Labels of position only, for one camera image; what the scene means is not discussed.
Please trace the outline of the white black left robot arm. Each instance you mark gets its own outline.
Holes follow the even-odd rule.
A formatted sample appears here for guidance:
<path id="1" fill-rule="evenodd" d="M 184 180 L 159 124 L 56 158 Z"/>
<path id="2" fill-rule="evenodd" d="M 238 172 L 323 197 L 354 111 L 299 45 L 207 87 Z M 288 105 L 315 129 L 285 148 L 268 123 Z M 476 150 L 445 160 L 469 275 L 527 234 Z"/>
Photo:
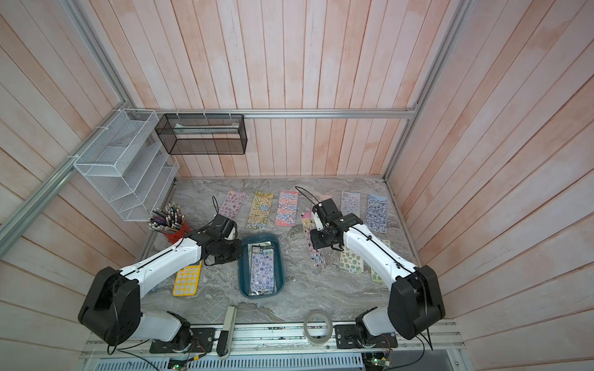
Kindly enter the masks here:
<path id="1" fill-rule="evenodd" d="M 236 222 L 218 214 L 204 227 L 186 233 L 172 246 L 137 264 L 99 271 L 78 321 L 114 349 L 130 339 L 152 339 L 175 352 L 185 352 L 192 343 L 190 323 L 173 312 L 147 312 L 141 308 L 142 299 L 185 267 L 208 258 L 213 258 L 214 265 L 227 264 L 241 255 Z"/>

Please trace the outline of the teal storage box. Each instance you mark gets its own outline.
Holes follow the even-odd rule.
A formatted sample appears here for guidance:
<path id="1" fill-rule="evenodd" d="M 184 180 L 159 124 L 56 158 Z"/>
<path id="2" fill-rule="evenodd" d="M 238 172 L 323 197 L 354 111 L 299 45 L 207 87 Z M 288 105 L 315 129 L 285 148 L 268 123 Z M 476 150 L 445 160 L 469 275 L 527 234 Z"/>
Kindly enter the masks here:
<path id="1" fill-rule="evenodd" d="M 264 242 L 270 242 L 275 252 L 275 292 L 264 296 L 250 296 L 250 253 L 248 246 L 250 244 L 260 244 Z M 285 284 L 282 254 L 277 236 L 271 233 L 258 233 L 248 236 L 242 240 L 242 250 L 243 255 L 238 260 L 238 284 L 242 295 L 247 298 L 265 298 L 277 295 L 284 288 Z"/>

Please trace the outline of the pink yellow cat sticker sheet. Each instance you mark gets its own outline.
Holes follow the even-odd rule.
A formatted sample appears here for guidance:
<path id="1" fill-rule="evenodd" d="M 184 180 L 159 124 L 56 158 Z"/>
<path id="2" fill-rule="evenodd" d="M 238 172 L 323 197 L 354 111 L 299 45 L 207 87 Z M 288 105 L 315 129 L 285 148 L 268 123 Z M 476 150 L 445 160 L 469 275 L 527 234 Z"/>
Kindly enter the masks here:
<path id="1" fill-rule="evenodd" d="M 303 232 L 306 236 L 306 243 L 309 249 L 309 253 L 312 259 L 312 262 L 315 267 L 326 267 L 326 262 L 324 256 L 314 248 L 312 239 L 311 239 L 311 231 L 315 230 L 316 225 L 313 221 L 312 212 L 308 211 L 301 215 L 302 218 L 302 225 L 303 225 Z"/>

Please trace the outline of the dark blue sticker sheet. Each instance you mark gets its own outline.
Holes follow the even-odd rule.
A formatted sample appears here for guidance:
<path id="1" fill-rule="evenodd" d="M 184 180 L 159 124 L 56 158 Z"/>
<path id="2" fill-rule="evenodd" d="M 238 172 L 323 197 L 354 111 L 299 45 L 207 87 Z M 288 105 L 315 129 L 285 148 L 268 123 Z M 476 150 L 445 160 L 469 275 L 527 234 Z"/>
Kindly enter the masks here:
<path id="1" fill-rule="evenodd" d="M 372 232 L 386 233 L 388 225 L 388 198 L 368 195 L 366 224 Z"/>

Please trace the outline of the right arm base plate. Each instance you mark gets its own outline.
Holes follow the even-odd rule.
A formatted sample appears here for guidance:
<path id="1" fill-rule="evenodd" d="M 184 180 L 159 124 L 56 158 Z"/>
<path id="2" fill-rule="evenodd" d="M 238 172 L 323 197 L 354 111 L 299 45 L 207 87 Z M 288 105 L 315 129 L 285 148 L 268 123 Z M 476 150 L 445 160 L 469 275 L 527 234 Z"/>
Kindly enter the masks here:
<path id="1" fill-rule="evenodd" d="M 334 335 L 338 349 L 395 349 L 398 347 L 398 340 L 393 333 L 381 335 L 368 335 L 362 326 L 336 325 Z"/>

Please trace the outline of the green sticker sheet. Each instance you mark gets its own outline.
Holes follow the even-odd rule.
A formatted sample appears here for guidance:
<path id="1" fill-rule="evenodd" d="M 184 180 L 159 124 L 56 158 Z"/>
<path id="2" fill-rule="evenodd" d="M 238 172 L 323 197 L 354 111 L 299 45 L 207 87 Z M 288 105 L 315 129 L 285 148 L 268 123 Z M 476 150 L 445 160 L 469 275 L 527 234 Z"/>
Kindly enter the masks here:
<path id="1" fill-rule="evenodd" d="M 339 268 L 360 275 L 364 272 L 363 258 L 351 249 L 344 247 L 340 252 Z"/>
<path id="2" fill-rule="evenodd" d="M 391 242 L 388 239 L 382 239 L 381 240 L 387 247 L 391 248 Z M 374 270 L 374 269 L 370 269 L 371 272 L 371 280 L 373 282 L 376 283 L 383 283 L 383 279 L 381 278 L 381 276 Z"/>

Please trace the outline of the red blue cat sticker sheet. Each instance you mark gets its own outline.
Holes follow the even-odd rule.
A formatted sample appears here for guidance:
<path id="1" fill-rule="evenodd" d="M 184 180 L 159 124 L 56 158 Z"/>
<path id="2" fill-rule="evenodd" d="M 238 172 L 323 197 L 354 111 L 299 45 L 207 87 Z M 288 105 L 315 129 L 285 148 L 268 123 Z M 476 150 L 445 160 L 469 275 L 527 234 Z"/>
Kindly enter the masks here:
<path id="1" fill-rule="evenodd" d="M 275 225 L 280 227 L 294 227 L 299 201 L 298 191 L 283 190 L 278 199 L 278 211 Z"/>

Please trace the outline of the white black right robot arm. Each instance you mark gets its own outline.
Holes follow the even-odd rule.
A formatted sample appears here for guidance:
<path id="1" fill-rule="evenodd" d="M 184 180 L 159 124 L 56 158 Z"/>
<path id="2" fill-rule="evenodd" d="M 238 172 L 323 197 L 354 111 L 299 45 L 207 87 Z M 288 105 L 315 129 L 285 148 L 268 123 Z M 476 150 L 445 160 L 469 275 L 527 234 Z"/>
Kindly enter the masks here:
<path id="1" fill-rule="evenodd" d="M 359 315 L 354 336 L 361 344 L 396 332 L 412 340 L 446 316 L 436 272 L 405 260 L 380 241 L 360 217 L 343 215 L 332 199 L 312 206 L 316 228 L 310 231 L 313 248 L 347 248 L 361 257 L 390 290 L 388 304 Z"/>

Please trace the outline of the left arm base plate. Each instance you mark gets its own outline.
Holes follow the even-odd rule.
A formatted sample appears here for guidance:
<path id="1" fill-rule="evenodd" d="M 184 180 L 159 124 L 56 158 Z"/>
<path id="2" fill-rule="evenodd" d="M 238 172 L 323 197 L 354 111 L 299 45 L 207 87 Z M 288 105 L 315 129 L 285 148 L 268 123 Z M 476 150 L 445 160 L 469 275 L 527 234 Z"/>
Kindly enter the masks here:
<path id="1" fill-rule="evenodd" d="M 182 328 L 170 342 L 153 340 L 149 352 L 151 354 L 163 353 L 209 353 L 213 349 L 215 328 Z"/>

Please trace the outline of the colourful small sticker sheet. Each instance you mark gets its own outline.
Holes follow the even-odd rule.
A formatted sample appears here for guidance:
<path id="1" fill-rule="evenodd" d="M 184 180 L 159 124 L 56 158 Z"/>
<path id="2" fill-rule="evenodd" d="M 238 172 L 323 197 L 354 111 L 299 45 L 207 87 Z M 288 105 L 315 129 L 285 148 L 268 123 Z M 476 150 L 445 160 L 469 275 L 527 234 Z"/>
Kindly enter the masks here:
<path id="1" fill-rule="evenodd" d="M 247 218 L 246 227 L 251 230 L 264 230 L 269 222 L 269 214 L 274 199 L 273 193 L 256 192 Z"/>

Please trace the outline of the light blue sticker sheet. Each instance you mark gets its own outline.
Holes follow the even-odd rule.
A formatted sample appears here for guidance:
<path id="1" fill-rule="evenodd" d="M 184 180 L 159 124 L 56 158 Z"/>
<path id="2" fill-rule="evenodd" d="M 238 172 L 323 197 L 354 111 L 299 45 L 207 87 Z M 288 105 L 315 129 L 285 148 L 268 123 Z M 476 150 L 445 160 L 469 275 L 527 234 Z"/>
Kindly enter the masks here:
<path id="1" fill-rule="evenodd" d="M 341 193 L 340 210 L 343 215 L 360 216 L 360 193 L 343 191 Z"/>

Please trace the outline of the purple sticker sheet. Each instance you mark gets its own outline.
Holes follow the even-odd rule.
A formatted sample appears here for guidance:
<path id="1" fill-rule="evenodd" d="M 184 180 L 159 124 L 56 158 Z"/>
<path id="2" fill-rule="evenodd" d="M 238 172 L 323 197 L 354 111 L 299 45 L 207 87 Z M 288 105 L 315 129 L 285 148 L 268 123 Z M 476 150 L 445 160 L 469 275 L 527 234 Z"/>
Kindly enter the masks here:
<path id="1" fill-rule="evenodd" d="M 250 244 L 250 296 L 275 292 L 275 252 L 270 242 Z"/>

